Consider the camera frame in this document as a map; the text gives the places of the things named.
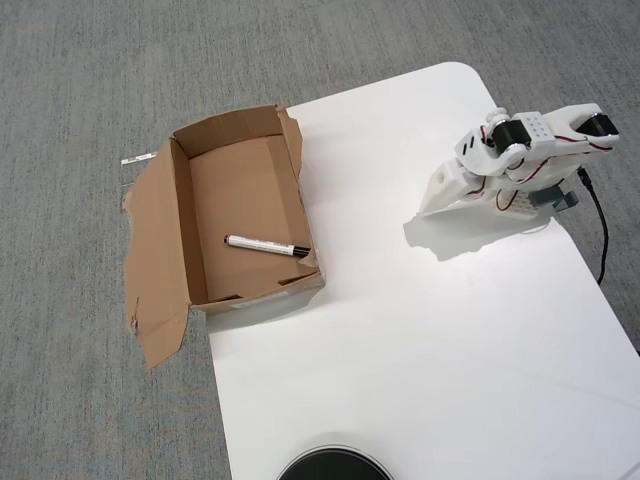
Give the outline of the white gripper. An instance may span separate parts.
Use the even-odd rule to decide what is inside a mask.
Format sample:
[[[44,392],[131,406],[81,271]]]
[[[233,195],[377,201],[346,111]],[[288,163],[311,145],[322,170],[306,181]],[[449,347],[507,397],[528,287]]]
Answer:
[[[420,203],[418,215],[427,217],[457,208],[465,195],[476,195],[484,190],[486,178],[470,172],[457,159],[445,161],[430,179],[430,194]]]

